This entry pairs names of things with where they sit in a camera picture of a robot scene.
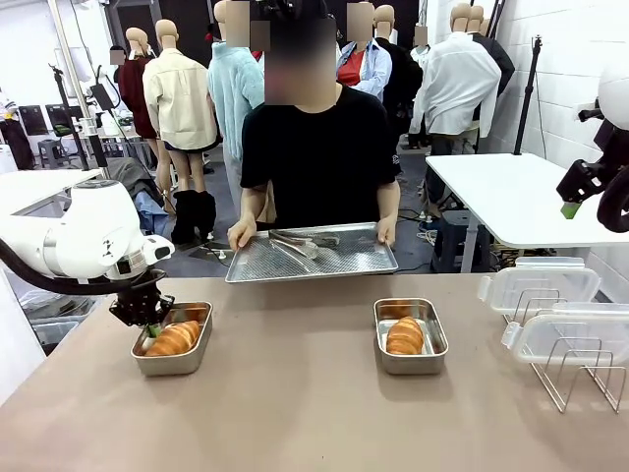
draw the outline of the light blue shirt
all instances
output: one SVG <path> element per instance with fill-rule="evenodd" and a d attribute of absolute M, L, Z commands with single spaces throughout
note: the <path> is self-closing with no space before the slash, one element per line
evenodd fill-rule
<path fill-rule="evenodd" d="M 336 62 L 337 77 L 338 70 L 347 62 L 355 48 L 356 42 L 350 42 L 341 50 L 341 57 Z M 377 96 L 382 101 L 384 87 L 389 83 L 392 68 L 393 64 L 389 53 L 382 49 L 375 39 L 372 39 L 365 49 L 365 57 L 361 66 L 361 81 L 352 89 Z"/>
<path fill-rule="evenodd" d="M 207 86 L 216 108 L 223 145 L 232 158 L 242 161 L 245 117 L 264 103 L 264 76 L 249 48 L 213 43 Z"/>

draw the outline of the white sphere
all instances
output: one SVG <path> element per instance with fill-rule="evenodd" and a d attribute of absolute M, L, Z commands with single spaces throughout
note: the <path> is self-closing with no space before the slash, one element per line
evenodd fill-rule
<path fill-rule="evenodd" d="M 629 61 L 607 66 L 599 82 L 600 111 L 614 126 L 629 130 Z"/>

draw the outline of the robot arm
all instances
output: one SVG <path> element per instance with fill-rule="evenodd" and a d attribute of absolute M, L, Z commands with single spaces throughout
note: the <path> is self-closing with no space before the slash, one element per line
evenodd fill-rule
<path fill-rule="evenodd" d="M 119 182 L 85 182 L 72 189 L 72 197 L 61 218 L 2 217 L 0 259 L 16 275 L 45 290 L 118 293 L 111 311 L 127 325 L 160 323 L 173 299 L 160 296 L 155 284 L 165 273 L 151 266 L 170 258 L 175 251 L 172 243 L 142 234 L 136 208 Z M 70 280 L 103 275 L 110 281 Z"/>
<path fill-rule="evenodd" d="M 622 215 L 623 210 L 629 209 L 628 102 L 629 65 L 620 61 L 603 71 L 595 109 L 579 114 L 581 121 L 604 120 L 595 137 L 603 155 L 595 163 L 575 161 L 559 183 L 557 192 L 564 201 L 561 212 L 566 218 L 574 218 L 582 202 L 604 192 L 597 213 L 599 222 L 610 231 L 629 231 L 629 218 Z"/>

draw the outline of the person's hand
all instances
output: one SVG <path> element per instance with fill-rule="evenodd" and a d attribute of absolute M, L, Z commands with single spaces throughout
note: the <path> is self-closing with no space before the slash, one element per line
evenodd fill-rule
<path fill-rule="evenodd" d="M 241 218 L 234 226 L 227 231 L 229 247 L 233 251 L 244 248 L 249 240 L 256 234 L 256 221 L 252 217 Z"/>
<path fill-rule="evenodd" d="M 386 216 L 377 223 L 377 241 L 387 246 L 395 244 L 395 225 L 397 215 Z"/>

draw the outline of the rectangular metal pan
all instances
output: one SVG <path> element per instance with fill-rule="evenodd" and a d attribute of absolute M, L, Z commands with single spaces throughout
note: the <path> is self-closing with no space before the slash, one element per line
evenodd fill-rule
<path fill-rule="evenodd" d="M 148 333 L 143 330 L 131 349 L 131 355 L 145 376 L 179 376 L 191 374 L 199 368 L 212 331 L 212 306 L 205 302 L 176 303 L 161 325 L 167 327 L 173 323 L 189 321 L 199 322 L 201 326 L 199 340 L 190 351 L 176 356 L 144 357 L 146 350 L 144 343 L 147 341 Z"/>
<path fill-rule="evenodd" d="M 424 298 L 387 298 L 373 304 L 377 345 L 382 367 L 392 375 L 438 374 L 443 368 L 448 341 L 434 306 Z M 424 334 L 424 348 L 417 356 L 386 352 L 386 334 L 398 320 L 413 317 Z"/>
<path fill-rule="evenodd" d="M 391 273 L 398 268 L 391 248 L 377 242 L 376 223 L 341 224 L 291 229 L 303 235 L 335 233 L 340 244 L 335 249 L 319 248 L 308 260 L 271 246 L 268 232 L 260 231 L 250 244 L 236 253 L 225 281 L 267 282 L 328 278 L 346 275 Z"/>

